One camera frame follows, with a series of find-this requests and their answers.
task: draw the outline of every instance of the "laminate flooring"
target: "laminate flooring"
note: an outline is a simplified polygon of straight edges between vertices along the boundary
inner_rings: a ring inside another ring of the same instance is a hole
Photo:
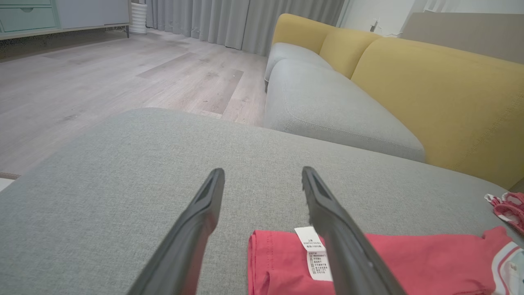
[[[267,57],[153,29],[72,38],[0,44],[0,172],[24,174],[130,109],[261,126]]]

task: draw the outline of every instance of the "gray seat cushion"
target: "gray seat cushion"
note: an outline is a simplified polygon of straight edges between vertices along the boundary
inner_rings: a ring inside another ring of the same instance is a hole
[[[2,293],[125,294],[211,169],[222,167],[222,209],[198,294],[247,294],[253,230],[308,225],[304,165],[319,172],[368,233],[481,235],[505,226],[483,199],[505,190],[472,176],[270,129],[140,109],[102,123],[0,193]]]
[[[267,59],[266,75],[264,77],[266,81],[269,81],[273,67],[283,59],[301,60],[322,68],[333,69],[320,55],[307,48],[288,43],[275,43],[271,46]]]
[[[287,59],[271,76],[264,127],[424,162],[413,133],[342,74]]]

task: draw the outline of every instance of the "folded clothing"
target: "folded clothing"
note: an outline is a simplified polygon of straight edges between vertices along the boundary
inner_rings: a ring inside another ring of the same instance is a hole
[[[503,227],[485,231],[482,238],[366,237],[408,295],[524,291],[524,252]],[[248,294],[335,294],[333,282],[311,278],[306,256],[307,251],[294,233],[254,231],[248,244]]]

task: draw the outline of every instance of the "care label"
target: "care label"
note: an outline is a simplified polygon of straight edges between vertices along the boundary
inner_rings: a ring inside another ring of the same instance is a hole
[[[315,281],[333,281],[326,248],[312,226],[295,228],[298,238],[306,249],[308,269]]]

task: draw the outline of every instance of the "mint green drawer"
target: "mint green drawer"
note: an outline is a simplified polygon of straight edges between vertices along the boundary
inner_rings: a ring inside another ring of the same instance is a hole
[[[4,31],[21,31],[56,27],[53,8],[0,8]]]
[[[51,0],[0,0],[0,5],[51,5]]]

